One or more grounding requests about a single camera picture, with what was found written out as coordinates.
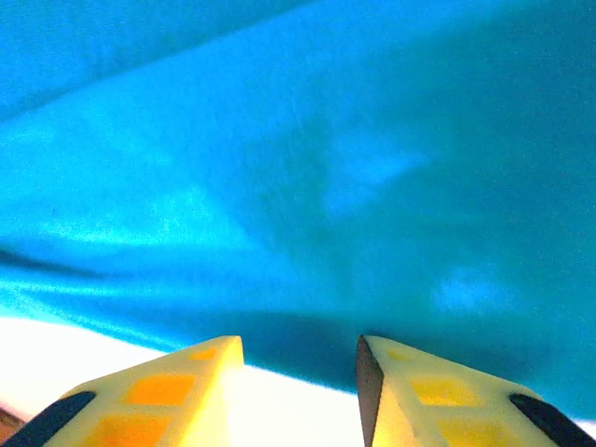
blue fabric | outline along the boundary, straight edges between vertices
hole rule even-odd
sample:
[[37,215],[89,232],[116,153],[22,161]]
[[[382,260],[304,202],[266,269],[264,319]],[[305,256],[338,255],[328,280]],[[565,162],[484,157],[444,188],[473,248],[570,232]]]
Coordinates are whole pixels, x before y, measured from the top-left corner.
[[3,315],[354,389],[361,333],[596,417],[590,2],[4,2]]

